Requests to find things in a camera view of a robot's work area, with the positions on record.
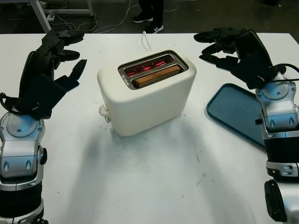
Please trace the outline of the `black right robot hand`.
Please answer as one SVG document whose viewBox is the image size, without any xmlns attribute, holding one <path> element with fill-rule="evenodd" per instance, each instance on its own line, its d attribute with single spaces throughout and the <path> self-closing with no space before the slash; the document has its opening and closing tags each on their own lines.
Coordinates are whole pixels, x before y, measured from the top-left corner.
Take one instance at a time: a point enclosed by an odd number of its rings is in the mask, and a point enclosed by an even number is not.
<svg viewBox="0 0 299 224">
<path fill-rule="evenodd" d="M 195 34 L 194 39 L 211 44 L 202 50 L 200 59 L 229 71 L 250 90 L 262 89 L 278 73 L 265 46 L 251 29 L 214 28 Z"/>
</svg>

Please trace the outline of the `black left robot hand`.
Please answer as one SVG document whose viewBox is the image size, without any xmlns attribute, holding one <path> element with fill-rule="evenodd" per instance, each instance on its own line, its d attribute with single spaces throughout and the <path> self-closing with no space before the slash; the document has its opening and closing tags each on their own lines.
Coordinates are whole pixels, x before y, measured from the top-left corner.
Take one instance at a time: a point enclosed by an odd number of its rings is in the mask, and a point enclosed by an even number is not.
<svg viewBox="0 0 299 224">
<path fill-rule="evenodd" d="M 74 61 L 80 53 L 65 50 L 66 46 L 81 42 L 81 31 L 57 31 L 52 29 L 42 38 L 41 46 L 30 52 L 21 76 L 19 97 L 16 108 L 23 111 L 49 110 L 53 108 L 67 92 L 78 87 L 79 79 L 87 60 L 80 60 L 70 75 L 54 78 L 54 71 L 60 63 Z"/>
</svg>

